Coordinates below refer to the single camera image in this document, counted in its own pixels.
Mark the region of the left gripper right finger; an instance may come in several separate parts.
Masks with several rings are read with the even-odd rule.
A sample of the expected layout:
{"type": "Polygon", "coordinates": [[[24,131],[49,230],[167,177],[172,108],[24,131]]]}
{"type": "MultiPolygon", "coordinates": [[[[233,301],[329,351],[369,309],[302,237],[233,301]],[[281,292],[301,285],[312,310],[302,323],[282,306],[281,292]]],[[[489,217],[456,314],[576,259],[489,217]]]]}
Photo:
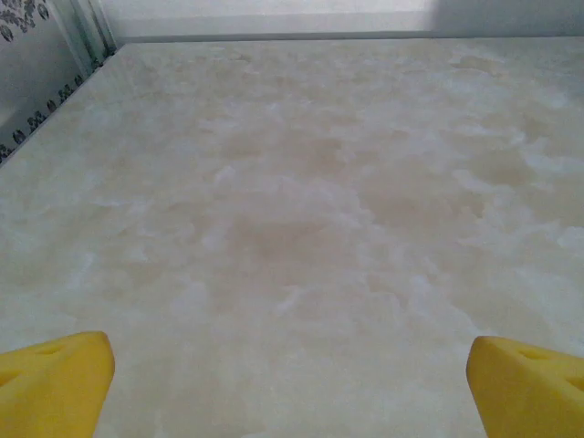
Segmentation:
{"type": "Polygon", "coordinates": [[[489,437],[581,437],[583,359],[512,339],[474,340],[466,378],[489,437]]]}

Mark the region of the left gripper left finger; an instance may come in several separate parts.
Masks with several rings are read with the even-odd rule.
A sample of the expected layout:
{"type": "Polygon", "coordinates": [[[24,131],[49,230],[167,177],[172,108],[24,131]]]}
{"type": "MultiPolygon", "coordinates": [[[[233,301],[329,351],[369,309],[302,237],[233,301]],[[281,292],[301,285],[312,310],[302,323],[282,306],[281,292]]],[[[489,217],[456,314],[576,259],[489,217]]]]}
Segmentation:
{"type": "Polygon", "coordinates": [[[91,437],[115,372],[108,336],[86,331],[1,355],[3,437],[91,437]]]}

